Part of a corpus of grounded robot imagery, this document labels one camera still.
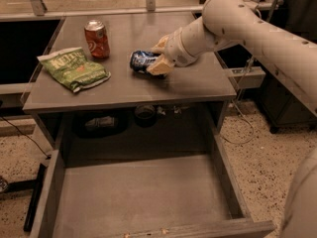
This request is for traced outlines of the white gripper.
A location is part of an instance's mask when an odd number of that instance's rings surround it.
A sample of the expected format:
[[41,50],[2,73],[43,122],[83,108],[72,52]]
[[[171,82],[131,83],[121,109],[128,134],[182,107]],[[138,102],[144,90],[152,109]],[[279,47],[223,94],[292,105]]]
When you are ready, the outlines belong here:
[[179,67],[188,66],[197,61],[184,47],[182,42],[182,30],[180,27],[168,36],[163,36],[158,43],[151,48],[154,54],[160,55],[151,65],[147,72],[151,75],[169,74],[174,65]]

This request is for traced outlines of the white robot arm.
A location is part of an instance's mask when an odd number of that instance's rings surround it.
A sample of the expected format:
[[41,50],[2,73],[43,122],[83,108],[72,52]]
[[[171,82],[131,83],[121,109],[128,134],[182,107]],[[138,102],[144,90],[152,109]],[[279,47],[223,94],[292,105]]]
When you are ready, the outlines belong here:
[[[262,20],[244,0],[206,0],[200,18],[152,47],[158,59],[147,72],[167,74],[231,43],[263,63],[311,112],[317,110],[317,45]],[[317,238],[316,197],[317,151],[313,151],[291,182],[280,238]]]

